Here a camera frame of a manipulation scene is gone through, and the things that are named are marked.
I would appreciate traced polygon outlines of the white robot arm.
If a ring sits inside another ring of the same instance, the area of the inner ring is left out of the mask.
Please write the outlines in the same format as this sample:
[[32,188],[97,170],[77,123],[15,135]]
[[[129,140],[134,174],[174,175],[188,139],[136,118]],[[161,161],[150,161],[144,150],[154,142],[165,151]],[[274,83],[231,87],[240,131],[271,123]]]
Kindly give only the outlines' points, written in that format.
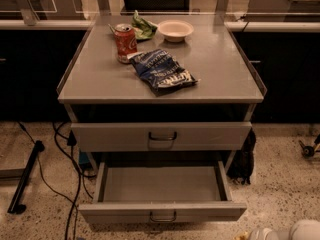
[[233,240],[320,240],[320,222],[317,220],[299,220],[288,230],[255,228],[243,232]]

